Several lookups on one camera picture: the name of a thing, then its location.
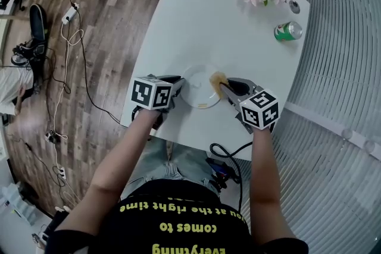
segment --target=floor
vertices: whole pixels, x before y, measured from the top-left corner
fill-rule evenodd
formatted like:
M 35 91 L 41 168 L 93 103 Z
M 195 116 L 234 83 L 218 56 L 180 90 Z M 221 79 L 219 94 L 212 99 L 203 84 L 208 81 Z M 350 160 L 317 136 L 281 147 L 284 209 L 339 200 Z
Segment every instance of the floor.
M 79 4 L 85 31 L 89 93 L 97 105 L 117 118 L 120 118 L 140 45 L 158 1 L 73 0 Z M 65 41 L 60 35 L 61 19 L 69 9 L 70 1 L 24 0 L 25 6 L 31 3 L 39 3 L 46 10 L 50 24 L 49 47 L 57 57 L 54 76 L 62 80 Z M 76 17 L 70 27 L 71 34 L 78 28 L 79 19 Z M 11 24 L 5 45 L 5 62 L 9 62 L 11 50 L 16 44 L 29 39 L 29 32 L 28 22 L 14 21 Z M 66 36 L 67 26 L 63 32 Z M 53 57 L 53 51 L 49 50 L 48 56 Z M 68 136 L 68 140 L 57 145 L 58 163 L 66 169 L 67 181 L 79 198 L 85 194 L 102 158 L 125 130 L 90 103 L 86 96 L 83 64 L 79 44 L 70 49 L 68 58 L 67 84 L 71 94 L 63 94 L 55 118 L 57 132 Z M 50 214 L 54 213 L 54 206 L 63 205 L 60 196 L 68 206 L 73 206 L 73 201 L 77 199 L 71 199 L 71 202 L 70 197 L 67 199 L 66 193 L 71 193 L 71 190 L 67 186 L 61 189 L 54 184 L 43 164 L 26 149 L 23 141 L 51 170 L 55 164 L 55 151 L 53 144 L 45 141 L 44 134 L 53 128 L 53 113 L 61 89 L 60 83 L 46 82 L 39 95 L 23 103 L 21 114 L 6 128 L 7 147 L 15 176 L 35 188 L 39 195 L 38 205 Z

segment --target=white table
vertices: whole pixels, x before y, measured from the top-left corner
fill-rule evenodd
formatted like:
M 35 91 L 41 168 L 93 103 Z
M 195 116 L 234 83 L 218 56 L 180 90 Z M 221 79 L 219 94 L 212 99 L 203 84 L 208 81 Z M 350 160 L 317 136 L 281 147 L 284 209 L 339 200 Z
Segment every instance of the white table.
M 307 28 L 310 4 L 297 0 L 301 13 L 288 5 L 253 7 L 242 0 L 160 0 L 140 49 L 133 76 L 149 73 L 182 75 L 194 64 L 212 64 L 228 77 L 242 77 L 271 89 L 280 111 L 287 100 L 305 39 L 280 43 L 274 28 L 291 20 Z M 132 86 L 127 91 L 121 123 L 131 123 Z M 227 101 L 196 109 L 176 98 L 176 108 L 158 131 L 151 134 L 209 151 L 217 142 L 233 152 L 252 136 L 235 119 Z M 237 158 L 250 160 L 250 148 Z

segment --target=green can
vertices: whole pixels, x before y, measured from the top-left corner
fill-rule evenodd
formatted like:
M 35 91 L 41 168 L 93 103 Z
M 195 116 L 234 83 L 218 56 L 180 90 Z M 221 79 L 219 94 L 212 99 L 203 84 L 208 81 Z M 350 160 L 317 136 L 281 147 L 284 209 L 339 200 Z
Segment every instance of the green can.
M 302 34 L 302 27 L 296 21 L 280 24 L 274 29 L 275 38 L 281 42 L 299 39 L 302 37 Z

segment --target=white plate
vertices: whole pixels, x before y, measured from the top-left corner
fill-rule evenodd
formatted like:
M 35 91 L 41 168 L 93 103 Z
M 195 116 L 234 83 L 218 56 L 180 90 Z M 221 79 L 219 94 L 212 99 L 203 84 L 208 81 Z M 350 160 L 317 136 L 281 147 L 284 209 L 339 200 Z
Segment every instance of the white plate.
M 188 105 L 203 109 L 220 100 L 209 81 L 216 71 L 211 65 L 193 65 L 183 73 L 185 84 L 180 95 Z

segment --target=black t-shirt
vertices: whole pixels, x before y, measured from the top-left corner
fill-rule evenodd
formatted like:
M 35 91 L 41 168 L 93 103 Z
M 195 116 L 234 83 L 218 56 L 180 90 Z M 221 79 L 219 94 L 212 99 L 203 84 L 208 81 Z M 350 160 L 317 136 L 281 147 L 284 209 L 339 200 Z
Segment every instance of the black t-shirt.
M 257 247 L 243 216 L 206 187 L 189 181 L 153 180 L 108 214 L 99 234 L 56 231 L 46 253 L 308 253 L 298 239 Z

